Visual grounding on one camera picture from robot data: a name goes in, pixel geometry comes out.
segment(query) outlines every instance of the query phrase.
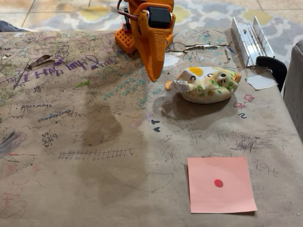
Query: patterned rug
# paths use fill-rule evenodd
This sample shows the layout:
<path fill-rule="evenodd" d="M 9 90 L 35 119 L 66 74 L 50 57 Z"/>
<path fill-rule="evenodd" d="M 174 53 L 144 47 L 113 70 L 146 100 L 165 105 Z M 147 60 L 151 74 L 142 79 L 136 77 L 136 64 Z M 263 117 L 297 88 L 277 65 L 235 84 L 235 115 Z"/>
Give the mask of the patterned rug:
<path fill-rule="evenodd" d="M 303 39 L 303 26 L 266 12 L 246 9 L 226 3 L 211 3 L 203 0 L 175 0 L 176 23 L 174 31 L 192 29 L 197 32 L 207 28 L 230 28 L 232 17 L 239 23 L 252 24 L 257 16 L 276 58 L 289 65 L 292 47 Z M 78 12 L 55 16 L 35 26 L 39 31 L 69 30 L 117 30 L 125 22 L 116 12 L 115 1 L 105 1 Z"/>

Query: math equation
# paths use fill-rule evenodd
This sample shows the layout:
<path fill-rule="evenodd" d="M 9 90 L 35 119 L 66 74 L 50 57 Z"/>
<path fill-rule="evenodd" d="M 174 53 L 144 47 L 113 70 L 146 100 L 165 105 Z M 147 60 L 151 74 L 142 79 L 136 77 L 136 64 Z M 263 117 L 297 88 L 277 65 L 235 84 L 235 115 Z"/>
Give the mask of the math equation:
<path fill-rule="evenodd" d="M 42 134 L 42 136 L 43 136 L 43 139 L 42 139 L 43 144 L 42 145 L 44 145 L 46 148 L 53 145 L 52 142 L 54 141 L 54 139 L 58 139 L 57 134 L 51 135 L 48 132 Z"/>

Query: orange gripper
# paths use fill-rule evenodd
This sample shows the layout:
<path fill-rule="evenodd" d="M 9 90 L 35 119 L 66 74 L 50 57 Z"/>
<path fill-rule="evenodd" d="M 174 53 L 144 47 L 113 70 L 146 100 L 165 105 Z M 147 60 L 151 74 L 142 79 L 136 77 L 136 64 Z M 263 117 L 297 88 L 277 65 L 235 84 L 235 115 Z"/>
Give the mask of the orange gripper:
<path fill-rule="evenodd" d="M 161 75 L 165 49 L 173 41 L 172 31 L 176 17 L 172 13 L 174 0 L 125 0 L 129 3 L 131 15 L 138 16 L 138 20 L 130 20 L 131 33 L 126 33 L 122 27 L 115 32 L 116 43 L 126 53 L 132 53 L 137 49 L 147 74 L 152 82 Z M 148 24 L 148 7 L 166 8 L 171 14 L 171 22 L 167 28 L 154 28 Z"/>

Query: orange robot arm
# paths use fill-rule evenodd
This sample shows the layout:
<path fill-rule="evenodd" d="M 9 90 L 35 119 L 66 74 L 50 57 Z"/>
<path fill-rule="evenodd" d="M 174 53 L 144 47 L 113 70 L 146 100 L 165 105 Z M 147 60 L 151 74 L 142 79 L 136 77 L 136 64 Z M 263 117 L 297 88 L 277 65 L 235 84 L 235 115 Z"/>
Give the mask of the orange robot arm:
<path fill-rule="evenodd" d="M 126 23 L 115 32 L 116 43 L 126 53 L 137 49 L 149 78 L 155 82 L 163 68 L 165 48 L 173 40 L 174 0 L 125 0 L 129 12 L 127 9 L 124 12 L 118 10 L 121 1 L 117 11 L 125 15 Z"/>

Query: black ink heart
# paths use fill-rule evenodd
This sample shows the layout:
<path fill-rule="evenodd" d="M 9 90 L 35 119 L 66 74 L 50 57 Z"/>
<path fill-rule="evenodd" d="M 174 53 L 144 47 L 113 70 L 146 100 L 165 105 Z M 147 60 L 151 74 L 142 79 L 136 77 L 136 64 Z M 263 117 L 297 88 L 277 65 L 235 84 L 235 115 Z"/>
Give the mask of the black ink heart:
<path fill-rule="evenodd" d="M 160 132 L 159 128 L 160 128 L 160 127 L 154 128 L 154 130 L 155 130 L 156 132 Z"/>

